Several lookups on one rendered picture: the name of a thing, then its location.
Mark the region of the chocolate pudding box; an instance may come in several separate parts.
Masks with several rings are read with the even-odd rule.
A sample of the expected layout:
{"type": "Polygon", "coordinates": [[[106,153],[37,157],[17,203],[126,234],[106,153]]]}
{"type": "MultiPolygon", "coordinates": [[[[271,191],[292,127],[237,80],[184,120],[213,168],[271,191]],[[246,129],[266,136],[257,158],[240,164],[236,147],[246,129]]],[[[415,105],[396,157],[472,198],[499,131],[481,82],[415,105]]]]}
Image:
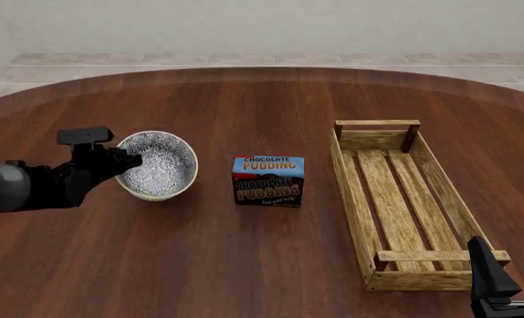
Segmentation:
{"type": "Polygon", "coordinates": [[[238,155],[233,161],[234,202],[238,205],[298,208],[304,180],[301,157],[238,155]]]}

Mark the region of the small flat plate on stalk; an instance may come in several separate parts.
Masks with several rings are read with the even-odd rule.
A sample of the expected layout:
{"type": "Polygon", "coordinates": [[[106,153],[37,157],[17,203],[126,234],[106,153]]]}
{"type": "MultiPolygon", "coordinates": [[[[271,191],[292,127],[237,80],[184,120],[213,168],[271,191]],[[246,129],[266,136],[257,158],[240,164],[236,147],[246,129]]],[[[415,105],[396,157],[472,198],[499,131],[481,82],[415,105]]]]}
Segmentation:
{"type": "Polygon", "coordinates": [[[98,144],[112,141],[114,137],[106,126],[62,129],[57,132],[57,144],[69,146],[72,155],[82,155],[94,150],[98,144]]]}

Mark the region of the patterned black and white bowl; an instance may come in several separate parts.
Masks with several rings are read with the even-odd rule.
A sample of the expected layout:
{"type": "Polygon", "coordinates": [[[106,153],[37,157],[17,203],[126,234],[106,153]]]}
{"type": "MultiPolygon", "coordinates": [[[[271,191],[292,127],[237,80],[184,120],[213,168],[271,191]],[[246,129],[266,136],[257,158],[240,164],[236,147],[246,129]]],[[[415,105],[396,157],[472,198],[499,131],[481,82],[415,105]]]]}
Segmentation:
{"type": "Polygon", "coordinates": [[[142,164],[115,177],[129,194],[143,201],[167,201],[182,194],[196,180],[199,162],[193,148],[169,132],[145,131],[117,144],[142,164]]]}

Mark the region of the wooden slat tray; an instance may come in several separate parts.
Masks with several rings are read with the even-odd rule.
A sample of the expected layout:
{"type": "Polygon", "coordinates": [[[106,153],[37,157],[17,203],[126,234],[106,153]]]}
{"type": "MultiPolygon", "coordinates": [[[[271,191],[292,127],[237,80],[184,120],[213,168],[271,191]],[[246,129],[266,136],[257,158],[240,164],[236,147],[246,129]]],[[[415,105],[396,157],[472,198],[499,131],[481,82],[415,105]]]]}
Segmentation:
{"type": "Polygon", "coordinates": [[[330,154],[370,291],[468,291],[483,231],[416,120],[336,121],[330,154]]]}

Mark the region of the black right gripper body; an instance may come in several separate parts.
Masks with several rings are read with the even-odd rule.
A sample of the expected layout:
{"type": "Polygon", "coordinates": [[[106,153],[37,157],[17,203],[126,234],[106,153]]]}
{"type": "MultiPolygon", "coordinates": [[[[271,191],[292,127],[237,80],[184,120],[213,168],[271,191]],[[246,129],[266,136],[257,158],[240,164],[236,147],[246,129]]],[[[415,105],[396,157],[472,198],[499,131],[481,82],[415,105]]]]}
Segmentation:
{"type": "Polygon", "coordinates": [[[508,297],[471,296],[470,307],[475,318],[524,318],[524,301],[508,297]]]}

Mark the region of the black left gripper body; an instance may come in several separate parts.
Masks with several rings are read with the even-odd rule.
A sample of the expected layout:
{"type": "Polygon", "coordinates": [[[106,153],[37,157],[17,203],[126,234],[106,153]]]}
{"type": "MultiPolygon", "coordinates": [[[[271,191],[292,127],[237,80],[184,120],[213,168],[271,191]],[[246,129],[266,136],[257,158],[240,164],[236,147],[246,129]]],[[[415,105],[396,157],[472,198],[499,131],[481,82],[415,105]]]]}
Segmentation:
{"type": "Polygon", "coordinates": [[[121,174],[118,151],[118,148],[106,148],[103,145],[74,145],[71,162],[76,169],[88,173],[91,187],[97,187],[121,174]]]}

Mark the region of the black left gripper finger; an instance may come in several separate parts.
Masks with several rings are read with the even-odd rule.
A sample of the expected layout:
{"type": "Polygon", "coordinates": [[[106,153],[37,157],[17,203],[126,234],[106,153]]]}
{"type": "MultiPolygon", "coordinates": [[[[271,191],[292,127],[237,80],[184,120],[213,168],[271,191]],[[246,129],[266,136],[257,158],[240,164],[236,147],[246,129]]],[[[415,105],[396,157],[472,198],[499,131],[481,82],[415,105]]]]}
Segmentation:
{"type": "Polygon", "coordinates": [[[125,149],[113,148],[112,155],[114,157],[115,172],[117,175],[124,174],[130,169],[134,169],[142,165],[141,155],[131,155],[125,149]]]}

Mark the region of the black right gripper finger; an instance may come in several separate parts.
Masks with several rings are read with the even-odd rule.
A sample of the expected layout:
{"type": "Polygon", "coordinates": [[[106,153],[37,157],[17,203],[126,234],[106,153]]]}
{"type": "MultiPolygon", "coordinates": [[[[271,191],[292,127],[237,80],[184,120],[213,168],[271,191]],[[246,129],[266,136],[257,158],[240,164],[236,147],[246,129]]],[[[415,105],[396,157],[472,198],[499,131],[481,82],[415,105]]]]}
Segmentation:
{"type": "Polygon", "coordinates": [[[520,293],[521,288],[501,267],[486,241],[481,236],[474,236],[467,248],[472,268],[471,300],[510,304],[511,297],[520,293]]]}

